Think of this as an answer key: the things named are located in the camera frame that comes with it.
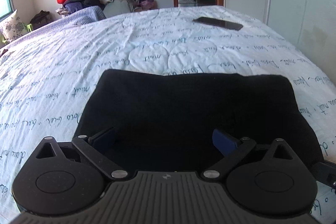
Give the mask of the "black pants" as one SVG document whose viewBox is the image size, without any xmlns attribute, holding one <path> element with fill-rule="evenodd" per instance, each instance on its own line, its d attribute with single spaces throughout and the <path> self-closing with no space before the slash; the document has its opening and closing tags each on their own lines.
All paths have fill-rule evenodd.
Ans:
<svg viewBox="0 0 336 224">
<path fill-rule="evenodd" d="M 291 83 L 279 75 L 159 76 L 110 69 L 101 75 L 75 135 L 108 128 L 110 158 L 126 170 L 205 170 L 223 158 L 213 144 L 214 130 L 257 144 L 282 138 L 307 166 L 323 160 Z"/>
</svg>

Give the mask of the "white script-print bedsheet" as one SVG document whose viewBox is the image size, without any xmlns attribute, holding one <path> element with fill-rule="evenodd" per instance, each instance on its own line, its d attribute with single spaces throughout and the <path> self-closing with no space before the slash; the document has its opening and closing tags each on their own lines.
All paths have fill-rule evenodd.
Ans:
<svg viewBox="0 0 336 224">
<path fill-rule="evenodd" d="M 243 28 L 193 22 L 203 16 Z M 335 85 L 275 30 L 222 6 L 123 14 L 6 48 L 1 57 L 1 223 L 19 214 L 11 186 L 22 165 L 43 137 L 71 140 L 107 69 L 165 76 L 285 76 L 324 158 L 335 161 Z"/>
</svg>

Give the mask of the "black smartphone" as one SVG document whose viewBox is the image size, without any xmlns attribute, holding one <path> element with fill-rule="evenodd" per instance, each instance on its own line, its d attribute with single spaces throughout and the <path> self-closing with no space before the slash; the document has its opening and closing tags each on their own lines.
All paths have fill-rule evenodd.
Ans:
<svg viewBox="0 0 336 224">
<path fill-rule="evenodd" d="M 227 30 L 235 30 L 235 31 L 240 31 L 243 28 L 243 25 L 240 23 L 230 22 L 230 21 L 220 20 L 220 19 L 215 19 L 215 18 L 208 18 L 204 16 L 194 19 L 193 22 L 200 23 L 200 24 L 206 24 L 206 25 L 214 26 L 214 27 L 225 28 Z"/>
</svg>

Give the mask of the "lavender striped blanket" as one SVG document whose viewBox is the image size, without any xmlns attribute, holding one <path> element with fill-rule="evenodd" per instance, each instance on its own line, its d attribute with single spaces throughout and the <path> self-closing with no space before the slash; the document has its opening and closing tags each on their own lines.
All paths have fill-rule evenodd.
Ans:
<svg viewBox="0 0 336 224">
<path fill-rule="evenodd" d="M 52 23 L 49 23 L 33 32 L 29 32 L 28 34 L 14 40 L 13 42 L 3 46 L 1 48 L 11 48 L 24 42 L 25 40 L 38 38 L 42 35 L 49 35 L 56 31 L 61 31 L 66 28 L 74 27 L 74 26 L 81 26 L 84 24 L 89 24 L 93 22 L 98 22 L 100 20 L 106 19 L 103 10 L 98 6 L 91 6 L 82 10 L 79 10 L 71 15 L 68 15 L 64 18 L 58 19 Z"/>
</svg>

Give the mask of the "green plastic chair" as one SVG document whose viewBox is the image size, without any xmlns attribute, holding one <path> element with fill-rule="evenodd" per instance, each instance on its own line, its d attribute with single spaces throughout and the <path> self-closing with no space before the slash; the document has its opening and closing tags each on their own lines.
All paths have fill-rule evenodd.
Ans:
<svg viewBox="0 0 336 224">
<path fill-rule="evenodd" d="M 23 29 L 21 31 L 14 30 L 14 38 L 20 38 L 21 36 L 28 34 L 30 32 L 33 32 L 33 25 L 32 24 L 24 24 Z M 3 44 L 9 44 L 9 42 L 6 40 L 6 38 L 1 34 L 1 43 Z"/>
</svg>

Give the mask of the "black bag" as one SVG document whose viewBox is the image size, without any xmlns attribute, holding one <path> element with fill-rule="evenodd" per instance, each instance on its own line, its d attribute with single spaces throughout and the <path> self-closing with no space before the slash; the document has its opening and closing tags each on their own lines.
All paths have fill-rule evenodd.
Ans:
<svg viewBox="0 0 336 224">
<path fill-rule="evenodd" d="M 30 20 L 30 23 L 33 26 L 33 30 L 37 30 L 38 28 L 41 28 L 51 22 L 53 22 L 51 13 L 49 11 L 43 10 L 41 10 Z"/>
</svg>

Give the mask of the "floral cushion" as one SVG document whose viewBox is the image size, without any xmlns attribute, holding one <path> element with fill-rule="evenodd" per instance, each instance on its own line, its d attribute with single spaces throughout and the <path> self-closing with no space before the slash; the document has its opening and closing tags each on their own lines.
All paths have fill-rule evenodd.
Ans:
<svg viewBox="0 0 336 224">
<path fill-rule="evenodd" d="M 6 40 L 11 43 L 14 40 L 14 30 L 21 31 L 23 29 L 24 23 L 21 21 L 18 11 L 15 10 L 11 15 L 6 19 L 1 21 L 0 28 L 1 34 L 6 38 Z"/>
</svg>

